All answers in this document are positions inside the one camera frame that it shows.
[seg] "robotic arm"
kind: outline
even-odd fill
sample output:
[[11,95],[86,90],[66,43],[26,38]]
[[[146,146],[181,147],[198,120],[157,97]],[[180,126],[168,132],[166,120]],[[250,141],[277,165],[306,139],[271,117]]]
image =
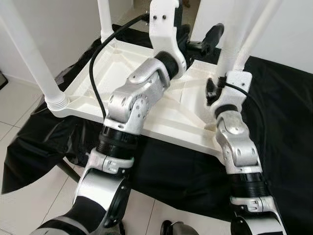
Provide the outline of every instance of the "robotic arm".
[[[44,223],[32,235],[101,234],[104,228],[112,228],[122,220],[131,190],[128,175],[147,113],[162,98],[171,79],[180,78],[192,65],[191,55],[211,52],[224,31],[223,25],[218,24],[202,43],[189,42],[189,29],[181,25],[181,17],[181,1],[152,0],[149,36],[155,56],[147,59],[111,94],[99,145],[89,155],[72,209]],[[230,71],[222,79],[247,92],[252,75]],[[232,234],[285,235],[262,176],[257,149],[241,118],[245,96],[225,87],[223,82],[218,87],[208,82],[207,89],[208,105],[217,119],[216,138],[232,184],[230,202],[236,215],[231,224]],[[167,235],[186,231],[197,234],[182,223],[163,229]]]

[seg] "white tube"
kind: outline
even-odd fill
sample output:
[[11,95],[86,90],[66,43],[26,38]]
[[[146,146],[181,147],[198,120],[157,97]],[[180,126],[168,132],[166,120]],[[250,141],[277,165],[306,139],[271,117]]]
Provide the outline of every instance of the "white tube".
[[248,60],[249,56],[251,55],[251,51],[264,33],[267,25],[269,24],[270,20],[276,13],[277,9],[279,8],[282,0],[270,0],[265,9],[263,10],[261,16],[257,20],[255,26],[251,30],[249,36],[247,37],[244,45],[240,49],[235,63],[233,70],[235,71],[243,71],[245,68],[245,63]]
[[217,64],[217,77],[225,76],[232,70],[257,3],[256,0],[234,1],[232,12],[225,25],[225,40]]
[[34,40],[21,20],[12,0],[0,0],[0,17],[15,47],[45,95],[51,110],[67,106],[68,99],[60,91]]
[[101,24],[101,42],[104,42],[113,34],[109,0],[98,0],[100,24]]

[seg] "white wall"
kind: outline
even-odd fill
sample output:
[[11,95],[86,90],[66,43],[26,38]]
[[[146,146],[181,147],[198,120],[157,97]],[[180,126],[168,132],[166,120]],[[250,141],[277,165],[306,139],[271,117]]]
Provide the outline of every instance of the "white wall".
[[[97,0],[14,0],[14,4],[54,76],[100,36]],[[131,6],[131,0],[111,0],[112,22]],[[8,78],[35,82],[1,21],[0,70]]]
[[[225,23],[233,0],[201,0],[192,40]],[[313,73],[313,0],[283,0],[253,56]]]

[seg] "black cable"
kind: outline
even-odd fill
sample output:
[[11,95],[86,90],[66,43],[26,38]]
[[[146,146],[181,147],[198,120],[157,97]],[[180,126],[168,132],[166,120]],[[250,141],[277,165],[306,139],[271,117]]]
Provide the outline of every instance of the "black cable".
[[263,124],[263,129],[264,129],[264,136],[263,136],[263,150],[262,150],[262,166],[264,166],[265,164],[265,155],[266,155],[266,141],[267,141],[267,125],[266,125],[266,119],[265,119],[265,115],[262,111],[262,108],[260,106],[260,104],[257,102],[257,100],[251,96],[248,92],[246,92],[245,90],[241,89],[240,87],[234,86],[232,84],[229,83],[223,83],[225,86],[231,87],[233,89],[238,90],[239,92],[243,93],[245,96],[247,96],[249,99],[251,99],[253,101],[253,103],[255,104],[255,106],[257,107],[260,116],[261,116],[261,122]]
[[149,14],[143,14],[140,15],[136,18],[134,18],[133,20],[129,21],[128,23],[124,24],[123,26],[121,26],[117,31],[115,31],[113,34],[111,34],[98,48],[97,50],[94,52],[94,54],[92,55],[92,58],[90,60],[90,64],[89,64],[89,77],[90,77],[90,82],[91,82],[91,86],[92,89],[96,95],[96,98],[99,102],[101,111],[102,111],[102,115],[103,115],[103,119],[106,117],[106,110],[104,108],[103,102],[101,100],[101,97],[99,95],[99,92],[97,90],[97,86],[94,82],[94,77],[93,77],[93,64],[96,60],[97,55],[101,52],[101,50],[110,42],[112,41],[113,38],[115,38],[117,35],[119,35],[120,33],[122,33],[123,31],[125,31],[127,28],[129,28],[130,26],[132,26],[133,24],[144,20],[146,22],[149,22]]

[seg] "black cloth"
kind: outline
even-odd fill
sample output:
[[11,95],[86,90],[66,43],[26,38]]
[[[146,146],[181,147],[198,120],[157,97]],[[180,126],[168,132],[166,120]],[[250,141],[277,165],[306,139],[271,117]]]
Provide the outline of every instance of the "black cloth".
[[[119,40],[151,47],[147,33],[129,29]],[[63,75],[64,90],[91,58],[97,40]],[[219,50],[202,60],[216,63]],[[261,104],[268,134],[263,169],[290,235],[313,234],[313,75],[250,57],[249,93]],[[263,126],[247,99],[243,118],[260,152]],[[84,166],[97,145],[101,124],[57,118],[41,104],[9,145],[2,192],[18,190],[48,173],[64,156]],[[225,168],[213,156],[142,136],[132,169],[132,187],[177,209],[222,220],[232,218]]]

